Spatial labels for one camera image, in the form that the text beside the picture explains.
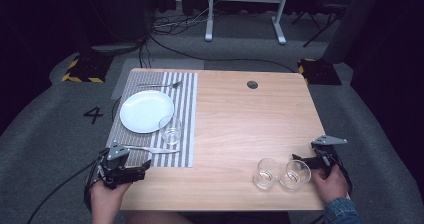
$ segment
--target striped placemat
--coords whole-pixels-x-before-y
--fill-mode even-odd
[[[151,159],[151,165],[154,167],[193,167],[197,78],[197,73],[143,72],[132,70],[128,76],[106,146],[110,147],[116,141],[127,145],[181,150],[175,154],[154,155],[147,151],[131,150],[126,166],[140,166],[145,161]],[[141,83],[172,84],[179,80],[182,80],[183,83],[178,88],[137,87]],[[174,146],[164,144],[158,131],[147,134],[135,133],[128,130],[122,124],[119,118],[119,112],[125,100],[135,93],[145,90],[161,91],[173,100],[175,106],[174,113],[180,117],[183,127],[182,138],[178,144]]]

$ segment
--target denim sleeve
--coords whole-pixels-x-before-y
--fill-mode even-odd
[[[337,198],[329,202],[324,210],[326,224],[357,224],[364,223],[358,215],[353,202],[346,198]]]

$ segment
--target hand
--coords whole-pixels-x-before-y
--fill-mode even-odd
[[[331,168],[331,173],[327,178],[324,170],[313,170],[312,179],[315,181],[318,194],[325,204],[336,198],[346,198],[348,185],[338,165]]]
[[[131,183],[127,183],[111,190],[102,180],[97,181],[91,188],[92,223],[113,223],[122,198],[130,186]]]

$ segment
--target number 4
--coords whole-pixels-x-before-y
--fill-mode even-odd
[[[97,117],[103,116],[103,114],[99,114],[99,112],[100,112],[100,108],[95,107],[95,108],[89,110],[88,112],[84,113],[84,116],[93,117],[93,121],[91,121],[91,124],[93,125],[94,123],[96,123]]]

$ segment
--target drinking glass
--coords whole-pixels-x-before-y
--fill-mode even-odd
[[[289,191],[295,191],[311,179],[311,170],[306,163],[290,160],[282,173],[280,183]]]
[[[181,140],[181,121],[178,116],[166,116],[159,121],[159,133],[165,144],[175,145]]]
[[[276,160],[264,158],[258,163],[253,182],[261,189],[269,189],[280,178],[280,169]]]

